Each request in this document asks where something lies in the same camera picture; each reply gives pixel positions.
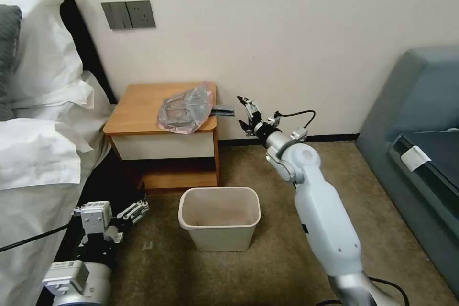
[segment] white wall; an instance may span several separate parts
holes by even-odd
[[[150,0],[156,29],[110,30],[77,0],[119,96],[130,83],[215,80],[220,103],[315,109],[309,133],[358,132],[397,56],[457,44],[458,0]],[[306,118],[286,119],[286,130]],[[220,137],[244,137],[235,119]]]

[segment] gray sofa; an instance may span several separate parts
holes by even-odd
[[[459,298],[459,47],[407,51],[356,145],[425,252]],[[431,159],[410,172],[401,155]]]

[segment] gray pillow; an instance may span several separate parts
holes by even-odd
[[[0,5],[0,121],[12,118],[8,85],[19,41],[22,13],[18,6]]]

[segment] beige trash can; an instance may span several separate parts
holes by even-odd
[[[189,189],[180,198],[178,221],[200,251],[245,251],[260,221],[260,201],[247,187]]]

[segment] wall switch panel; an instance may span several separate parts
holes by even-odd
[[[125,2],[103,2],[102,8],[112,30],[132,29]]]
[[[149,1],[126,2],[133,28],[156,27]]]
[[[112,30],[156,27],[149,1],[103,2],[102,8]]]

